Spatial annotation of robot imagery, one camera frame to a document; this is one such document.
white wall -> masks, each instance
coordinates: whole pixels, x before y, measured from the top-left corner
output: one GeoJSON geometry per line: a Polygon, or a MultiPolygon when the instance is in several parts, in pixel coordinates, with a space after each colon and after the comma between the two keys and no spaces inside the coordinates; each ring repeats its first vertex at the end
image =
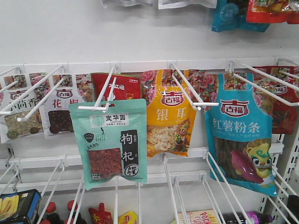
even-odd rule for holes
{"type": "Polygon", "coordinates": [[[298,25],[211,31],[213,9],[0,0],[0,64],[297,56],[298,25]]]}

packaged food bag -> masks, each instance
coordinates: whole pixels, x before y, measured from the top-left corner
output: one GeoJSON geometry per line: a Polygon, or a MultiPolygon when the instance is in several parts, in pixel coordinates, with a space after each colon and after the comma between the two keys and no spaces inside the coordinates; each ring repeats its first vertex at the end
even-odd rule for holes
{"type": "Polygon", "coordinates": [[[87,190],[116,175],[141,183],[147,180],[145,100],[113,104],[107,112],[78,109],[94,103],[69,105],[87,190]]]}
{"type": "Polygon", "coordinates": [[[214,13],[212,31],[245,29],[265,32],[269,27],[267,23],[249,23],[246,21],[249,0],[218,0],[214,13]]]}
{"type": "Polygon", "coordinates": [[[299,24],[299,3],[288,0],[249,0],[247,22],[299,24]]]}
{"type": "MultiPolygon", "coordinates": [[[[18,81],[18,83],[2,92],[0,96],[0,98],[2,98],[0,110],[12,103],[31,87],[29,74],[3,75],[0,77],[2,87],[5,87],[15,81],[18,81]]],[[[41,120],[38,116],[39,111],[32,115],[28,121],[17,121],[18,117],[25,117],[37,105],[38,101],[36,93],[32,91],[24,99],[12,107],[11,115],[0,116],[1,143],[43,131],[41,120]]]]}
{"type": "MultiPolygon", "coordinates": [[[[299,67],[293,66],[264,66],[264,67],[255,67],[263,72],[266,72],[274,77],[277,77],[285,82],[290,84],[296,84],[299,80],[293,77],[289,77],[280,73],[280,71],[288,72],[294,75],[299,73],[299,67]]],[[[285,99],[291,103],[299,102],[299,95],[290,87],[285,86],[284,84],[273,81],[269,78],[265,78],[262,75],[254,75],[255,83],[269,89],[271,88],[275,95],[285,99]]],[[[273,109],[270,111],[269,115],[273,117],[273,134],[292,134],[297,120],[297,110],[296,107],[288,106],[278,100],[275,101],[273,109]]]]}
{"type": "MultiPolygon", "coordinates": [[[[92,73],[93,86],[96,92],[96,98],[99,96],[107,80],[107,73],[92,73]]],[[[109,92],[113,79],[116,78],[115,87],[113,90],[112,100],[122,99],[140,99],[141,98],[141,81],[139,77],[123,74],[113,74],[109,80],[109,85],[106,88],[102,100],[108,100],[109,92]]]]}
{"type": "Polygon", "coordinates": [[[73,132],[69,104],[93,100],[93,85],[90,74],[53,75],[49,78],[50,87],[53,88],[62,78],[64,81],[40,107],[46,139],[73,132]]]}
{"type": "Polygon", "coordinates": [[[188,5],[202,5],[207,8],[216,8],[217,0],[159,0],[158,9],[181,8],[188,5]]]}
{"type": "MultiPolygon", "coordinates": [[[[251,73],[239,75],[253,82],[251,73]]],[[[219,106],[206,112],[209,151],[229,183],[276,196],[269,155],[272,117],[256,105],[251,85],[225,90],[231,75],[219,74],[218,79],[219,106]]]]}
{"type": "Polygon", "coordinates": [[[102,5],[104,8],[107,8],[110,4],[129,7],[136,5],[153,6],[153,3],[153,0],[102,0],[102,5]]]}
{"type": "Polygon", "coordinates": [[[142,74],[142,97],[147,104],[148,158],[162,152],[188,155],[196,112],[172,79],[188,88],[176,70],[152,70],[142,74]]]}

red package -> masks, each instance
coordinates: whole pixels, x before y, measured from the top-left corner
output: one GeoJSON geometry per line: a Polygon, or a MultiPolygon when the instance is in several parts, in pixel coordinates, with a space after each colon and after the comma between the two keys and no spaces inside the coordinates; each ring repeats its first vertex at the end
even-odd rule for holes
{"type": "MultiPolygon", "coordinates": [[[[266,72],[274,77],[277,77],[283,81],[290,84],[298,86],[299,78],[295,79],[280,73],[280,71],[285,71],[294,75],[299,75],[299,67],[294,66],[264,66],[255,67],[263,72],[266,72]]],[[[275,95],[285,99],[291,103],[299,102],[299,96],[294,89],[286,87],[275,81],[269,81],[267,86],[275,87],[275,95]]],[[[275,101],[273,106],[273,111],[269,113],[273,117],[273,134],[292,134],[295,129],[295,124],[297,120],[296,108],[293,106],[288,106],[278,100],[275,101]]]]}
{"type": "Polygon", "coordinates": [[[90,217],[93,224],[112,224],[112,216],[109,211],[105,211],[104,203],[99,204],[99,210],[89,208],[90,217]]]}
{"type": "MultiPolygon", "coordinates": [[[[108,77],[107,73],[92,73],[93,85],[96,92],[96,97],[99,96],[104,83],[108,77]]],[[[109,85],[105,91],[104,99],[107,100],[113,79],[116,78],[115,88],[113,91],[113,100],[122,99],[140,99],[141,98],[141,82],[140,78],[131,75],[112,75],[109,85]]]]}
{"type": "Polygon", "coordinates": [[[250,0],[246,21],[299,24],[298,7],[292,0],[250,0]]]}

red bottle cap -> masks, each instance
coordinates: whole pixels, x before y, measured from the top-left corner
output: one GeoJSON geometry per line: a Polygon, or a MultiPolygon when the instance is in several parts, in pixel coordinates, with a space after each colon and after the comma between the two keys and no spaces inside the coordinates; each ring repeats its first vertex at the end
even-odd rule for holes
{"type": "Polygon", "coordinates": [[[40,224],[51,224],[51,222],[48,219],[44,219],[40,224]]]}
{"type": "Polygon", "coordinates": [[[68,211],[71,211],[71,208],[73,207],[73,204],[74,204],[74,200],[71,200],[71,201],[69,201],[69,202],[67,203],[67,210],[68,210],[68,211]]]}
{"type": "Polygon", "coordinates": [[[46,209],[46,212],[47,213],[53,213],[55,210],[56,210],[55,202],[50,202],[47,209],[46,209]]]}
{"type": "MultiPolygon", "coordinates": [[[[64,224],[67,224],[67,220],[65,220],[64,224]]],[[[73,222],[74,222],[74,219],[72,218],[70,224],[73,224],[73,222]]]]}

yellow package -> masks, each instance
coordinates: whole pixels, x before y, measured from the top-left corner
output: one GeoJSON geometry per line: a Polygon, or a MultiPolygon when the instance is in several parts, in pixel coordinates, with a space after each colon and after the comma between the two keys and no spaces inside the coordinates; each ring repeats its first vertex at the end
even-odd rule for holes
{"type": "MultiPolygon", "coordinates": [[[[189,211],[187,212],[189,223],[193,224],[219,224],[216,214],[213,209],[203,211],[189,211]]],[[[178,214],[179,224],[185,224],[183,214],[178,214]]]]}
{"type": "Polygon", "coordinates": [[[176,70],[144,72],[142,98],[147,102],[147,157],[171,152],[188,156],[196,111],[172,79],[174,75],[188,93],[176,70]]]}
{"type": "Polygon", "coordinates": [[[118,224],[137,224],[138,216],[133,211],[118,217],[118,224]]]}

